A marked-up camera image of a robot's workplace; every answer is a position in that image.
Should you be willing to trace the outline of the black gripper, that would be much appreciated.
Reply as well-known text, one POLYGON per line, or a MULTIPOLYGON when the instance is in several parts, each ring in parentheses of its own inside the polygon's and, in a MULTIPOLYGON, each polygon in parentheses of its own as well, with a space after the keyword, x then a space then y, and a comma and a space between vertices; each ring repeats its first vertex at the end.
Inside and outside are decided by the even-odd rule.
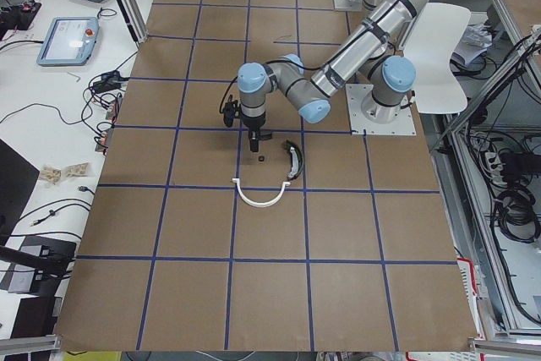
POLYGON ((270 130, 263 130, 266 118, 245 118, 244 125, 249 129, 249 149, 259 151, 259 142, 272 139, 270 130))

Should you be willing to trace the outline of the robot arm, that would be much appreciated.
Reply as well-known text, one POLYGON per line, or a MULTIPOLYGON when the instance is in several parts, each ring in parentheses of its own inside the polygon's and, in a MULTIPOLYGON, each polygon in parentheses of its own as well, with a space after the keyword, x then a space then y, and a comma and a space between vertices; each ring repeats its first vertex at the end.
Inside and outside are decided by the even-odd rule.
POLYGON ((311 78, 295 54, 266 63, 245 63, 238 70, 239 118, 248 130, 249 148, 259 149, 266 120, 266 97, 275 90, 295 107, 308 123, 318 123, 331 109, 330 99, 369 60, 380 57, 390 40, 415 19, 428 0, 358 0, 368 10, 358 28, 311 78))

